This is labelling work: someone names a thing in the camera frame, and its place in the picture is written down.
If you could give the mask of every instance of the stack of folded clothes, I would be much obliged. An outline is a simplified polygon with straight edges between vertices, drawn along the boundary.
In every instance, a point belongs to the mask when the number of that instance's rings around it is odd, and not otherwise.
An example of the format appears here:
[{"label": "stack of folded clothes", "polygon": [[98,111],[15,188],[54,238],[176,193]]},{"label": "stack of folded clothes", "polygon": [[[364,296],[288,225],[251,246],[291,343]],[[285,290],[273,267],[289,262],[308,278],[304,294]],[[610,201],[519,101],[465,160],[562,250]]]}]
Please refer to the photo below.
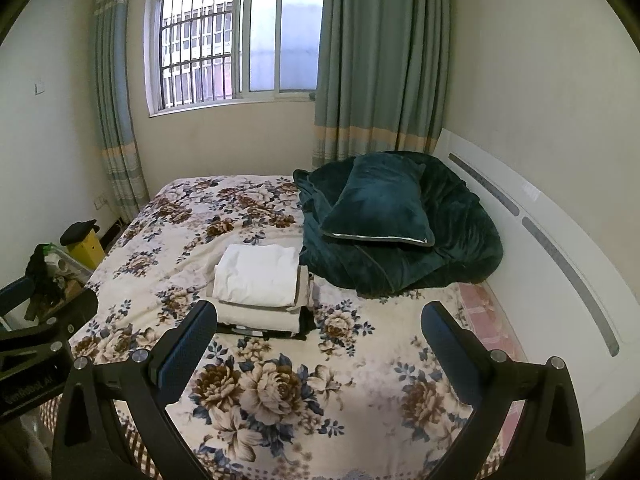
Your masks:
[{"label": "stack of folded clothes", "polygon": [[229,245],[207,276],[218,332],[294,337],[315,327],[306,309],[311,282],[295,248]]}]

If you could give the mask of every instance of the floral bedsheet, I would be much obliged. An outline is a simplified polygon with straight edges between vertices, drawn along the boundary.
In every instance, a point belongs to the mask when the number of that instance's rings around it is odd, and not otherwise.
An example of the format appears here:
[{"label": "floral bedsheet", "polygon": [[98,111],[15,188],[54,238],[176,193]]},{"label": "floral bedsheet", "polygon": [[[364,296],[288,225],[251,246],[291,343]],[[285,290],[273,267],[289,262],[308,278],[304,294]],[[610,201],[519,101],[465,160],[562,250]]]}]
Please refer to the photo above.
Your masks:
[{"label": "floral bedsheet", "polygon": [[[203,299],[211,257],[230,243],[302,243],[302,222],[290,178],[168,184],[92,276],[100,307],[71,340],[75,355],[100,364],[152,347]],[[439,300],[468,326],[459,286],[365,300],[313,283],[318,329],[306,341],[216,335],[167,408],[172,421],[215,479],[425,477],[471,413],[419,322]],[[134,431],[126,404],[116,407]],[[498,440],[490,461],[500,453]]]}]

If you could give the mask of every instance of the screw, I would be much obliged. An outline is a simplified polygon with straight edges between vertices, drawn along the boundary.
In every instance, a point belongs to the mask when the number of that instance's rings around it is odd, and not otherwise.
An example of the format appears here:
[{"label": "screw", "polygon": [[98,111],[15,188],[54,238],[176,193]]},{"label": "screw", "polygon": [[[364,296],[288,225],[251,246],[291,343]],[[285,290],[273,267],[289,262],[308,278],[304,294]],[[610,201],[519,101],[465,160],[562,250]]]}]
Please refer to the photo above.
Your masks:
[{"label": "screw", "polygon": [[564,368],[564,361],[559,357],[553,356],[551,358],[551,365],[556,370],[562,370]]},{"label": "screw", "polygon": [[82,370],[85,366],[87,366],[89,364],[89,359],[87,359],[86,357],[79,357],[78,359],[76,359],[74,361],[74,368],[76,370]]},{"label": "screw", "polygon": [[146,361],[147,357],[149,357],[149,352],[148,352],[148,350],[145,350],[144,348],[141,348],[140,350],[136,350],[131,355],[131,358],[136,363],[143,363],[144,361]]},{"label": "screw", "polygon": [[496,363],[503,363],[507,360],[507,354],[502,350],[491,350],[489,356],[491,357],[491,360]]}]

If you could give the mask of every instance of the folded clothes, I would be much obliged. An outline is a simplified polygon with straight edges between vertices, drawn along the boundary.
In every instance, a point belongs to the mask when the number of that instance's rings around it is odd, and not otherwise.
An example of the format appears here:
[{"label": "folded clothes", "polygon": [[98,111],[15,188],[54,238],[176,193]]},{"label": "folded clothes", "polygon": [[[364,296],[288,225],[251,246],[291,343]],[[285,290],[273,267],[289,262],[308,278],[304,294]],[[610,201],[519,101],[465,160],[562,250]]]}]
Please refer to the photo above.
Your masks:
[{"label": "folded clothes", "polygon": [[[309,295],[311,291],[309,273],[306,267],[300,267],[296,270],[299,279],[296,280],[296,293],[294,295],[294,305],[289,307],[263,307],[263,306],[247,306],[237,303],[229,303],[226,301],[212,298],[212,302],[218,313],[218,323],[235,325],[240,330],[245,331],[264,331],[273,330],[279,332],[289,332],[297,334],[300,332],[300,315],[303,307],[309,304]],[[215,290],[218,281],[218,272],[216,272],[213,290]],[[211,287],[207,289],[207,296],[212,296]]]},{"label": "folded clothes", "polygon": [[216,266],[212,295],[225,303],[279,308],[295,305],[297,284],[295,248],[232,244]]}]

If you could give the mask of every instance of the window sill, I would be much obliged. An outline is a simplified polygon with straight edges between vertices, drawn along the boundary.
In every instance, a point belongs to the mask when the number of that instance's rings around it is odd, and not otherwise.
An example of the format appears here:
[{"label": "window sill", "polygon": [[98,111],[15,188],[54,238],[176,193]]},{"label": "window sill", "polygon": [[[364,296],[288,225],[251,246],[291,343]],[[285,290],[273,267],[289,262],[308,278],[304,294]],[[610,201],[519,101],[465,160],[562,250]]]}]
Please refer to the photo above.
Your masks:
[{"label": "window sill", "polygon": [[161,117],[165,115],[177,114],[179,112],[188,112],[191,110],[202,110],[203,108],[217,108],[220,106],[230,106],[230,105],[242,105],[242,104],[261,104],[261,103],[311,103],[314,102],[308,94],[293,94],[290,96],[280,96],[280,97],[249,97],[249,98],[239,98],[239,99],[231,99],[228,101],[218,101],[218,102],[210,102],[210,103],[199,103],[197,105],[181,105],[175,108],[168,108],[167,110],[160,110],[159,112],[154,112],[149,115],[149,118],[152,119],[154,117]]}]

